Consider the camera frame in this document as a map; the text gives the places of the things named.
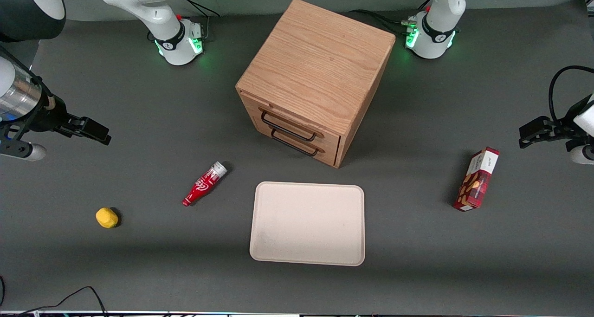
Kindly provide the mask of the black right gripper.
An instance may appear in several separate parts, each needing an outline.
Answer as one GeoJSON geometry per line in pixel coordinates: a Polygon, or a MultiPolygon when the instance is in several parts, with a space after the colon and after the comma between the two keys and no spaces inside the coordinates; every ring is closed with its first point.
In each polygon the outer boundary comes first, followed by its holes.
{"type": "Polygon", "coordinates": [[[84,137],[108,146],[112,137],[110,129],[86,116],[77,117],[68,114],[64,101],[48,90],[32,87],[28,95],[37,99],[40,106],[32,115],[32,122],[23,125],[2,125],[0,133],[0,154],[19,160],[35,162],[46,156],[46,148],[40,144],[22,140],[25,133],[57,132],[65,137],[84,137]]]}

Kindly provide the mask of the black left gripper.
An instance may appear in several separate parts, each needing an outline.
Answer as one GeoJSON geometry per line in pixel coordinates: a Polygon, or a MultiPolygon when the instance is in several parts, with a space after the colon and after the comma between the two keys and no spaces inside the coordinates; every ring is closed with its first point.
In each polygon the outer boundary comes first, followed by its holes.
{"type": "Polygon", "coordinates": [[[552,94],[549,95],[549,112],[551,118],[539,116],[522,125],[519,129],[518,145],[525,149],[531,144],[539,142],[560,141],[566,142],[566,150],[570,160],[583,165],[594,164],[594,140],[586,138],[586,132],[574,122],[574,118],[586,106],[586,97],[572,105],[563,118],[557,118],[552,94]]]}

